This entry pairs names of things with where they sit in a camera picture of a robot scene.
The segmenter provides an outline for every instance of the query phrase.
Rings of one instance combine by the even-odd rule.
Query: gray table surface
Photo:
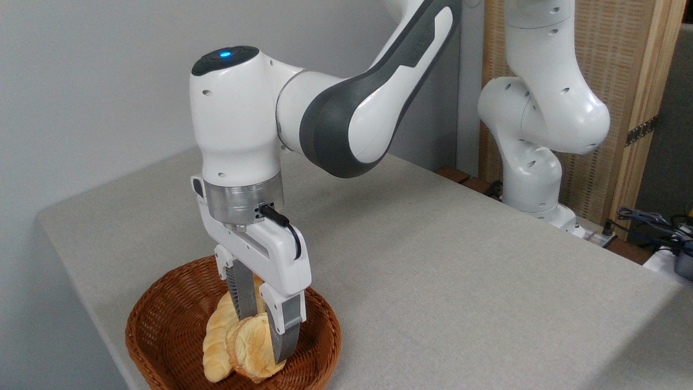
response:
[[[128,314],[212,254],[197,150],[39,215],[132,389]],[[342,324],[329,389],[691,389],[693,294],[622,257],[387,156],[334,178],[282,156],[284,213]]]

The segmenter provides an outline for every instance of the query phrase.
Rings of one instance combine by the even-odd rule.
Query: silver flange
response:
[[[275,177],[244,187],[220,187],[204,182],[207,207],[212,218],[230,225],[250,225],[263,220],[260,206],[271,205],[281,210],[284,188],[281,172]]]

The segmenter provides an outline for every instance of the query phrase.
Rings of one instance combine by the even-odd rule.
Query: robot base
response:
[[[585,237],[586,231],[577,223],[575,213],[560,203],[548,212],[528,212],[528,214],[576,237]]]

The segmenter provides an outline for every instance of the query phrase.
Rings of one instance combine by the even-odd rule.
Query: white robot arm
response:
[[[517,77],[490,81],[479,115],[503,161],[503,203],[581,235],[558,202],[561,164],[553,151],[586,154],[606,138],[607,107],[580,73],[574,0],[506,0],[508,65]]]
[[[295,349],[311,282],[304,238],[283,205],[279,147],[334,176],[368,172],[459,21],[458,0],[385,0],[400,20],[363,74],[337,78],[274,60],[252,46],[206,54],[190,98],[202,175],[192,177],[219,276],[240,318],[255,315],[252,274],[267,304],[274,358]]]

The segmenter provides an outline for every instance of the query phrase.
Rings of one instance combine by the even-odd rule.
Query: wicker basket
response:
[[[152,389],[322,389],[335,370],[342,333],[330,305],[306,290],[308,320],[284,369],[260,384],[232,373],[219,383],[204,377],[207,320],[226,292],[213,257],[178,267],[156,281],[133,307],[125,329],[130,357]]]

